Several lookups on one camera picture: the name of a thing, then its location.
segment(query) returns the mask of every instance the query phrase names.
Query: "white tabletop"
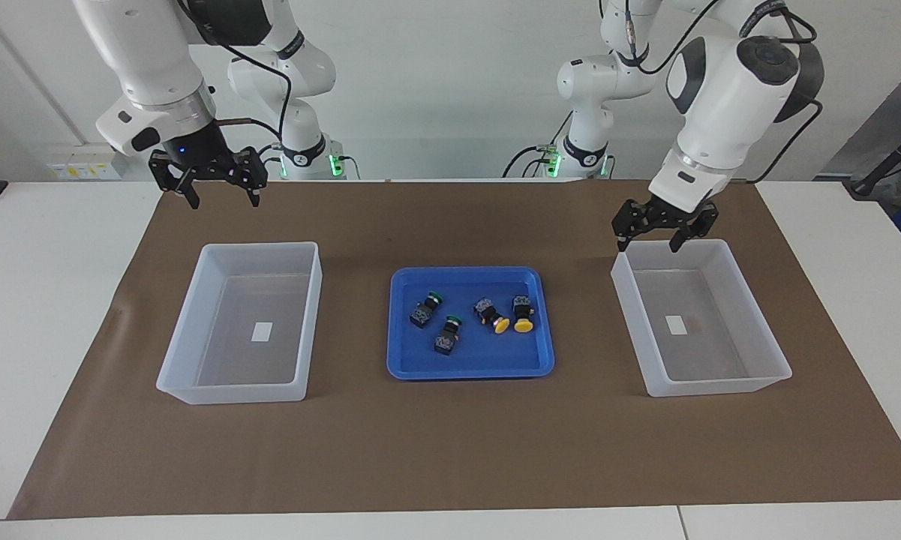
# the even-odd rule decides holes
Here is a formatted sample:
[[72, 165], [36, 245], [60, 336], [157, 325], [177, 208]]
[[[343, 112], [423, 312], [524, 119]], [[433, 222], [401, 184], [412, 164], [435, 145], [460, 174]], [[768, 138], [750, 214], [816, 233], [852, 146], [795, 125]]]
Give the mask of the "white tabletop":
[[[837, 184], [760, 192], [901, 438], [901, 236]], [[0, 201], [0, 519], [149, 222], [147, 182], [15, 184]], [[901, 538], [901, 502], [0, 523], [0, 538]]]

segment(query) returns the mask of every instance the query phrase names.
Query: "blue plastic tray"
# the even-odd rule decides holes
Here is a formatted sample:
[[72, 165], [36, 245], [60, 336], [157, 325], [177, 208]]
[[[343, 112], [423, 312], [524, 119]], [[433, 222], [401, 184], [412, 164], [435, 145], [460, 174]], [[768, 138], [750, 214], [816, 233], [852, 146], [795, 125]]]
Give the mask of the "blue plastic tray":
[[[425, 328], [417, 328], [409, 317], [429, 291], [439, 293], [443, 304]], [[528, 334], [513, 328], [494, 334], [473, 312], [473, 305], [487, 297], [512, 321], [511, 303], [518, 295], [529, 295], [536, 311]], [[450, 356], [434, 351], [447, 315], [464, 321]], [[554, 369], [554, 346], [539, 274], [526, 267], [484, 266], [398, 271], [391, 281], [387, 369], [400, 380], [545, 377]]]

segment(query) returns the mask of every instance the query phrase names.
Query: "brown mat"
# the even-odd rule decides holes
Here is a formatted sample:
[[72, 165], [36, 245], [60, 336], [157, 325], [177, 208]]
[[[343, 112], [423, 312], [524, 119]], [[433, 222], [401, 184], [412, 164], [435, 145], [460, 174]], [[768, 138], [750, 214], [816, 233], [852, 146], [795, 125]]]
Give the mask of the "brown mat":
[[[793, 379], [673, 399], [647, 397], [608, 276], [611, 213], [645, 182], [276, 184], [256, 211], [227, 185], [200, 195], [160, 201], [10, 519], [901, 499], [899, 438], [752, 187], [721, 195], [713, 236]], [[307, 400], [156, 390], [200, 248], [299, 240], [324, 270]], [[497, 264], [542, 275], [554, 372], [392, 379], [393, 272]]]

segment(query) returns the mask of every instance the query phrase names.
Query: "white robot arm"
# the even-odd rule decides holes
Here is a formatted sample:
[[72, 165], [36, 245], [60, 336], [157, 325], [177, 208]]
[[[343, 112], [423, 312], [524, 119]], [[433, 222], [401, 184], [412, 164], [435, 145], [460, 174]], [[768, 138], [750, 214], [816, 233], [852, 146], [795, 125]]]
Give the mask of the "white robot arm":
[[[705, 236], [717, 219], [710, 198], [720, 194], [749, 148], [775, 122], [799, 113], [823, 85], [820, 54], [797, 35], [783, 0], [671, 0], [733, 28], [736, 37], [698, 37], [673, 62], [667, 93], [686, 119], [646, 205], [629, 201], [614, 219], [621, 250], [633, 236], [677, 229], [674, 251]], [[647, 69], [647, 41], [662, 0], [609, 0], [601, 33], [614, 52], [567, 62], [557, 85], [574, 106], [560, 141], [560, 174], [592, 177], [608, 153], [612, 114], [605, 102], [649, 93], [661, 68]]]
[[[162, 144], [149, 166], [163, 191], [183, 195], [195, 209], [200, 198], [193, 181], [225, 180], [244, 188], [257, 206], [267, 185], [258, 151], [227, 148], [212, 89], [190, 57], [186, 37], [194, 28], [188, 24], [203, 41], [232, 52], [232, 46], [241, 45], [271, 49], [236, 53], [240, 58], [230, 65], [231, 86], [265, 107], [278, 124], [281, 160], [291, 178], [343, 174], [331, 154], [340, 145], [320, 132], [316, 113], [299, 100], [329, 92], [336, 69], [303, 37], [287, 0], [74, 0], [74, 5], [123, 89], [97, 128], [126, 155]], [[176, 178], [171, 167], [182, 177]]]

